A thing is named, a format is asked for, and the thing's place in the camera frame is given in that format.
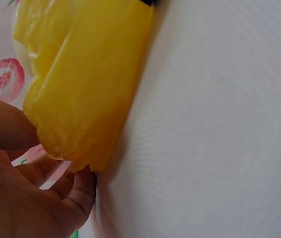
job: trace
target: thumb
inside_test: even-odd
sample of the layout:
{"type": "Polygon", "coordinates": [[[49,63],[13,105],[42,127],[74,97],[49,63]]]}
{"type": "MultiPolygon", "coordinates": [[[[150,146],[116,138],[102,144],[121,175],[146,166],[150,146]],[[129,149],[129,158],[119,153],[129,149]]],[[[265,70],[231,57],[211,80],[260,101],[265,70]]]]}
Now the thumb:
{"type": "Polygon", "coordinates": [[[24,113],[0,101],[0,149],[22,150],[37,144],[36,128],[24,113]]]}

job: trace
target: hand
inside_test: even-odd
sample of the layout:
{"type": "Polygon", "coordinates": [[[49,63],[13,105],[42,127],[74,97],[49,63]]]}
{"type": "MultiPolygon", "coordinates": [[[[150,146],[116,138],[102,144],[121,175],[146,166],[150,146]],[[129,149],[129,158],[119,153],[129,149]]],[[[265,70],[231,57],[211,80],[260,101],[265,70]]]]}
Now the hand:
{"type": "Polygon", "coordinates": [[[41,186],[60,161],[43,156],[16,167],[11,161],[37,145],[23,112],[0,101],[0,238],[68,238],[89,217],[96,179],[89,168],[41,186]]]}

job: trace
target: white wall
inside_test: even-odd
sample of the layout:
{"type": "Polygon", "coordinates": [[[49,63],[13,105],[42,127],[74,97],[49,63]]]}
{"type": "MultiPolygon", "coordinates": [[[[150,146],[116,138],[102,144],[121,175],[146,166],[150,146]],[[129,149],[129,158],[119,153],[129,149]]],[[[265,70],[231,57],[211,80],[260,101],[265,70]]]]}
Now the white wall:
{"type": "Polygon", "coordinates": [[[171,0],[97,238],[281,238],[281,0],[171,0]]]}

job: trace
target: wrinkled plastic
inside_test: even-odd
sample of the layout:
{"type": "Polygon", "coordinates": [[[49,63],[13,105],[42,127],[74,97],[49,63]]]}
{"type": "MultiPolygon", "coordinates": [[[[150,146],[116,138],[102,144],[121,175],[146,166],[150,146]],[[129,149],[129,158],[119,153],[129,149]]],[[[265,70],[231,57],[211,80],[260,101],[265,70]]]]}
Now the wrinkled plastic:
{"type": "Polygon", "coordinates": [[[103,169],[143,67],[153,6],[140,0],[22,0],[14,38],[34,83],[24,112],[40,142],[72,170],[103,169]]]}

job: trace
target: patterned fabric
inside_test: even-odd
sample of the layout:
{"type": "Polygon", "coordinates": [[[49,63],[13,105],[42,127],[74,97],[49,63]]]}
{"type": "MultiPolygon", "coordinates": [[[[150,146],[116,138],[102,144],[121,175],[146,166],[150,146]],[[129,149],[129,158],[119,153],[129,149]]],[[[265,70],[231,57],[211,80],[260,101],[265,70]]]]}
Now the patterned fabric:
{"type": "MultiPolygon", "coordinates": [[[[20,0],[0,0],[0,100],[10,103],[22,109],[22,102],[31,84],[31,76],[28,75],[18,59],[11,43],[11,21],[16,6],[20,0]]],[[[24,156],[15,160],[13,165],[27,163],[36,159],[44,153],[41,145],[30,149],[24,156]]],[[[53,183],[68,164],[64,164],[51,178],[49,184],[53,183]]]]}

